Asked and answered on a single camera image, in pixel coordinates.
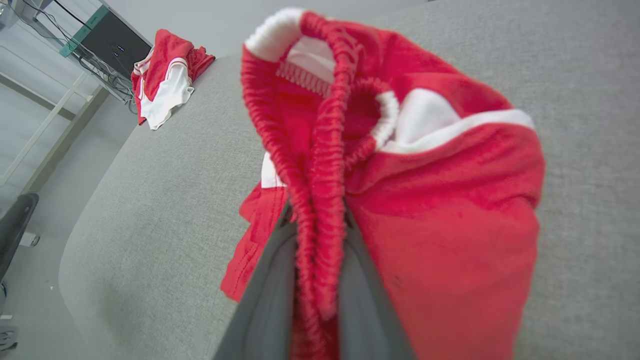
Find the floor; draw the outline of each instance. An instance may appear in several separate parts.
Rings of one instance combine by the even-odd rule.
[[[97,359],[76,329],[58,290],[65,244],[84,206],[136,126],[136,116],[109,96],[39,193],[28,231],[36,247],[19,247],[4,277],[8,287],[0,325],[18,327],[10,360]]]

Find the red fabric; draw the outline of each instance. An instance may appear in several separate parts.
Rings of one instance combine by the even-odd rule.
[[[131,82],[136,96],[136,107],[140,114],[141,91],[144,91],[149,100],[156,98],[158,86],[166,79],[169,66],[179,61],[186,65],[189,79],[194,81],[216,59],[213,55],[207,55],[206,49],[195,49],[193,43],[184,40],[165,29],[156,33],[156,41],[150,56],[137,62],[131,73]],[[145,118],[138,116],[138,125],[142,125]]]
[[[294,353],[337,359],[345,197],[420,359],[510,359],[536,259],[544,160],[535,132],[485,124],[424,152],[372,152],[379,115],[359,79],[380,80],[400,102],[432,90],[460,117],[512,107],[396,33],[310,12],[300,26],[333,51],[332,91],[323,99],[276,77],[278,64],[244,49],[245,103],[287,188],[258,185],[241,206],[251,225],[221,289],[241,298],[289,198],[298,222]]]

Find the gray upholstery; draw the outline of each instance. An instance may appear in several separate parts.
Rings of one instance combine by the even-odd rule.
[[[640,3],[439,0],[369,23],[536,121],[548,168],[516,358],[639,359]],[[135,129],[65,249],[63,298],[108,359],[210,359],[234,310],[219,285],[261,145],[238,56],[195,86],[160,130]]]

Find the white trim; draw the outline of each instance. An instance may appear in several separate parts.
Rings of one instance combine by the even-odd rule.
[[[244,46],[260,59],[278,62],[287,48],[302,37],[300,19],[303,12],[298,8],[284,8],[276,12],[255,30]]]
[[[328,97],[331,90],[331,83],[288,61],[280,62],[280,67],[276,70],[276,76],[280,76],[321,97]]]
[[[276,174],[276,167],[271,161],[271,155],[269,152],[264,153],[262,159],[262,172],[260,173],[260,187],[263,189],[268,188],[280,188],[286,186],[282,182],[278,174]]]
[[[149,69],[151,56],[154,54],[154,47],[151,47],[147,57],[133,64],[133,73],[136,75],[142,75]]]
[[[401,105],[396,133],[381,151],[394,154],[428,151],[485,124],[509,124],[534,129],[530,116],[521,110],[487,111],[461,119],[440,94],[414,89]]]
[[[140,91],[138,93],[138,98],[140,100],[145,98],[145,78],[140,77]]]
[[[169,62],[169,65],[167,65],[166,67],[166,72],[164,73],[164,79],[167,80],[169,78],[169,72],[171,71],[171,67],[173,66],[173,64],[179,63],[181,65],[183,65],[184,67],[188,68],[189,64],[187,63],[187,60],[183,59],[183,58],[175,58],[172,61]]]
[[[371,130],[371,136],[376,139],[376,151],[379,151],[396,129],[400,105],[392,90],[376,95],[376,100],[380,103],[380,119]]]
[[[167,79],[158,84],[153,101],[142,91],[140,116],[147,119],[151,130],[158,130],[171,117],[174,107],[189,100],[193,90],[186,65],[181,61],[173,61]]]

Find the gray fabric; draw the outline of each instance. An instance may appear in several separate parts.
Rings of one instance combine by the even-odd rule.
[[[547,178],[517,359],[638,359],[640,3],[439,0],[398,30],[536,121]],[[137,128],[78,220],[63,298],[107,359],[210,359],[234,310],[219,290],[260,174],[239,58],[216,60],[158,131]]]

